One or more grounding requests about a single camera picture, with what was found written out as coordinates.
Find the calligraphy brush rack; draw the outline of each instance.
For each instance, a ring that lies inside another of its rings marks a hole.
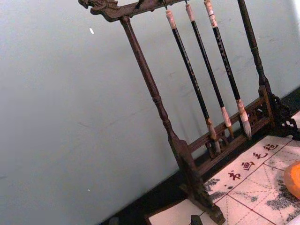
[[[210,215],[210,218],[217,224],[222,224],[225,221],[223,213],[220,208],[212,202],[209,194],[205,191],[201,176],[223,158],[228,156],[231,152],[235,151],[238,147],[247,142],[248,138],[246,134],[242,132],[242,129],[240,129],[241,132],[235,132],[234,138],[226,135],[225,130],[227,127],[223,122],[214,127],[217,139],[220,141],[221,152],[216,152],[216,149],[214,149],[209,133],[199,137],[191,144],[187,144],[186,141],[179,139],[172,129],[171,122],[168,119],[168,114],[164,108],[158,88],[130,23],[130,18],[134,15],[154,11],[157,8],[167,7],[181,1],[183,0],[140,0],[139,2],[124,6],[118,6],[118,2],[114,0],[79,0],[79,3],[85,8],[91,6],[90,12],[93,15],[101,14],[107,21],[120,21],[123,25],[150,95],[167,131],[168,141],[173,154],[180,170],[186,178],[184,190],[188,194],[188,198],[195,205],[197,205],[201,210],[207,212]],[[292,115],[289,108],[283,105],[280,98],[272,93],[269,81],[264,75],[262,61],[259,56],[255,35],[245,2],[244,0],[237,0],[237,2],[240,8],[249,46],[254,57],[256,70],[259,75],[259,98],[255,99],[252,103],[245,107],[252,134],[257,133],[265,127],[270,127],[269,131],[271,132],[276,130],[275,134],[277,136],[292,135],[293,139],[300,140],[300,129],[297,128],[295,120],[291,118]],[[230,117],[230,121],[232,124],[239,122],[240,127],[242,127],[242,121],[238,112]],[[192,153],[202,146],[206,146],[210,153],[210,158],[202,160],[202,163],[197,166],[195,163],[197,159],[193,159]]]

